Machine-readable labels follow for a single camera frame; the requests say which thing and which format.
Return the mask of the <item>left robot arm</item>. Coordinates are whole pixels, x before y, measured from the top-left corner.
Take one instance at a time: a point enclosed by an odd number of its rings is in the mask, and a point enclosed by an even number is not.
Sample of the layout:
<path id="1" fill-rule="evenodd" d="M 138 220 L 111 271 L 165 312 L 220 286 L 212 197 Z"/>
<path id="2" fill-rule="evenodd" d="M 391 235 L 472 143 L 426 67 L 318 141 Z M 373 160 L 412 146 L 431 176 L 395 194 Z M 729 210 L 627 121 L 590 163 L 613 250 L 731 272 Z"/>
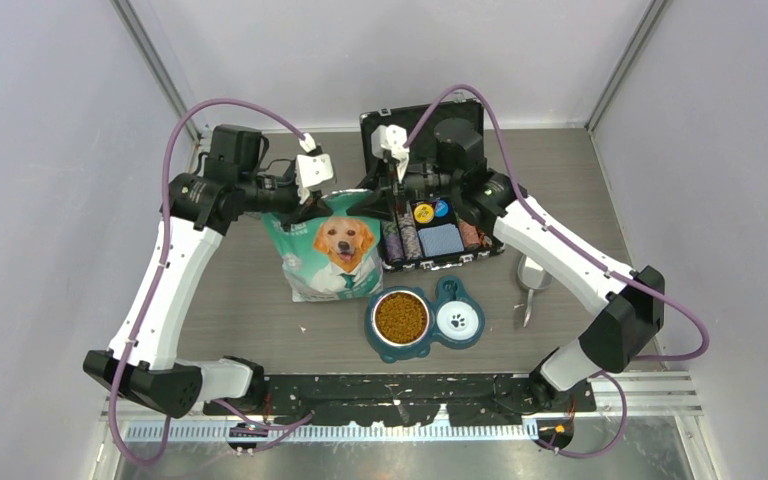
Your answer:
<path id="1" fill-rule="evenodd" d="M 246 127 L 214 128 L 199 173 L 168 185 L 169 216 L 158 225 L 151 264 L 128 315 L 104 350 L 91 350 L 84 372 L 113 396 L 178 419 L 199 403 L 226 401 L 258 412 L 268 395 L 262 366 L 239 357 L 179 358 L 182 326 L 209 260 L 245 213 L 269 213 L 288 229 L 331 215 L 321 188 L 334 178 L 330 158 L 311 135 L 281 176 L 260 171 L 269 142 Z"/>

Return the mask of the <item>green pet food bag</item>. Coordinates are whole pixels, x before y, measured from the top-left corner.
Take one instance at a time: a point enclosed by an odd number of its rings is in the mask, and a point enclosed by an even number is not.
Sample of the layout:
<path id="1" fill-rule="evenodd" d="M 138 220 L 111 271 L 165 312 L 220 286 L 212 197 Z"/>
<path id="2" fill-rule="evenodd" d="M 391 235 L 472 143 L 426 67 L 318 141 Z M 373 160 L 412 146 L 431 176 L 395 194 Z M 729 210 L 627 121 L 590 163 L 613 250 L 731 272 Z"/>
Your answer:
<path id="1" fill-rule="evenodd" d="M 294 302 L 327 302 L 369 297 L 383 290 L 383 266 L 378 252 L 380 221 L 350 216 L 348 209 L 370 196 L 350 189 L 324 197 L 332 209 L 320 217 L 283 229 L 279 216 L 262 221 L 282 261 L 282 271 Z"/>

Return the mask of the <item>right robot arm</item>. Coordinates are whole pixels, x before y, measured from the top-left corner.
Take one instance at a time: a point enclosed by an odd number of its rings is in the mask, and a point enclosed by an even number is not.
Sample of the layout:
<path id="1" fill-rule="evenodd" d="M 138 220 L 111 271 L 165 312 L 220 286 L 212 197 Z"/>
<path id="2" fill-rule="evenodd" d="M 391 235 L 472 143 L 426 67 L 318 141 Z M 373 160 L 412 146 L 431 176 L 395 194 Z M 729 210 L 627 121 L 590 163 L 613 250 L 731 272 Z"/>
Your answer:
<path id="1" fill-rule="evenodd" d="M 372 130 L 376 165 L 363 184 L 373 194 L 353 214 L 385 219 L 410 200 L 446 196 L 461 218 L 534 260 L 593 314 L 576 339 L 529 374 L 525 390 L 534 406 L 556 410 L 587 378 L 623 372 L 663 325 L 663 275 L 603 254 L 549 215 L 513 174 L 488 167 L 483 135 L 469 121 L 445 119 L 433 137 L 431 170 L 419 173 L 409 169 L 410 132 L 398 125 Z"/>

